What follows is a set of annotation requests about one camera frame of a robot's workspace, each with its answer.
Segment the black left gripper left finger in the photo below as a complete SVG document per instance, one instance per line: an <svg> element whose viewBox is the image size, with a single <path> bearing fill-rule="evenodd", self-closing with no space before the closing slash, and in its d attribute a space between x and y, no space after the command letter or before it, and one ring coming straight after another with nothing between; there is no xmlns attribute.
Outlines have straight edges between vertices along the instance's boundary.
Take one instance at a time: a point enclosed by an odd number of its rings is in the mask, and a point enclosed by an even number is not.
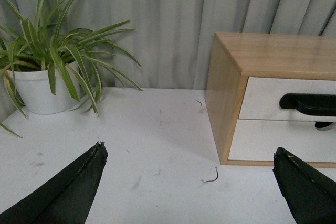
<svg viewBox="0 0 336 224"><path fill-rule="evenodd" d="M85 223L108 152L96 143L34 192L1 213L1 223Z"/></svg>

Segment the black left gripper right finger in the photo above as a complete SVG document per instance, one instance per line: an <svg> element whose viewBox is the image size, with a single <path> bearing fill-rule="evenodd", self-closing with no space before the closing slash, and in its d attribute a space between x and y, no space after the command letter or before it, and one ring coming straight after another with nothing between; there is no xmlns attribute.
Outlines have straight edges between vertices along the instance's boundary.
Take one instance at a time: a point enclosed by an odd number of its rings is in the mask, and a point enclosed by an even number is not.
<svg viewBox="0 0 336 224"><path fill-rule="evenodd" d="M282 147L273 173L296 223L335 223L335 181Z"/></svg>

